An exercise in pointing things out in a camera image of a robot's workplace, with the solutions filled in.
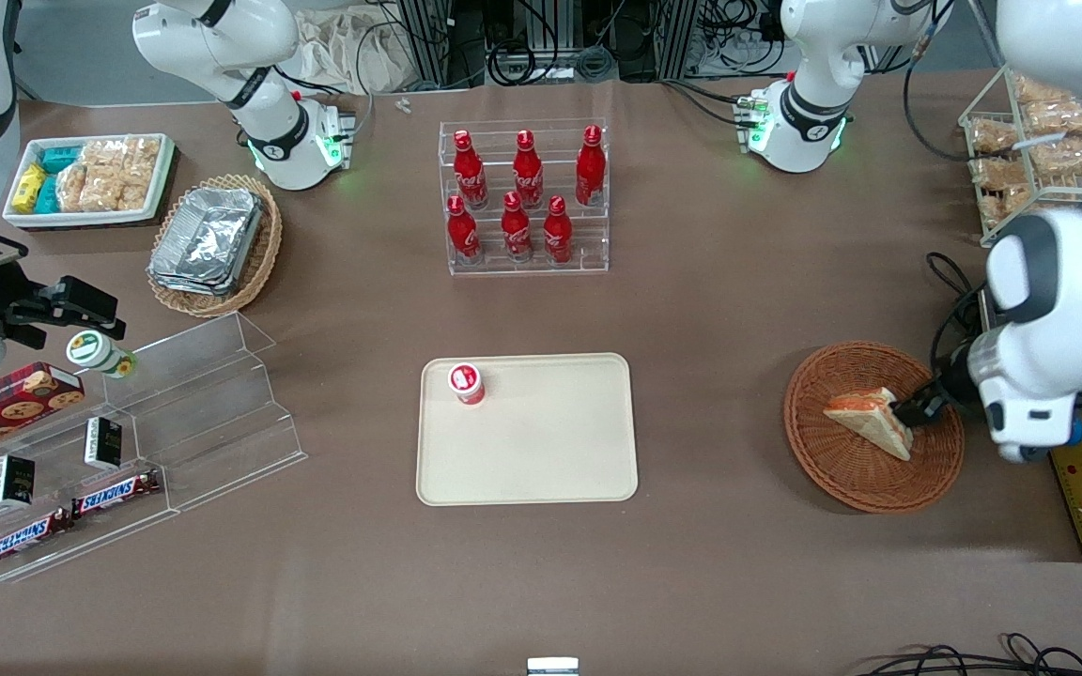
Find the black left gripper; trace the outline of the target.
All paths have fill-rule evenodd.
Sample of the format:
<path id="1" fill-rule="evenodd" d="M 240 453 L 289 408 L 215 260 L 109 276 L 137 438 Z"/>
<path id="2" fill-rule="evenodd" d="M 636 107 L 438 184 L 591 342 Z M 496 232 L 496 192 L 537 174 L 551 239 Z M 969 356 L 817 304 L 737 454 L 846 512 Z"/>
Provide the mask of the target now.
<path id="1" fill-rule="evenodd" d="M 982 409 L 978 385 L 969 375 L 967 364 L 972 346 L 973 342 L 959 343 L 945 358 L 933 360 L 935 379 L 920 386 L 906 401 L 890 407 L 899 423 L 909 428 L 931 426 L 948 406 Z"/>

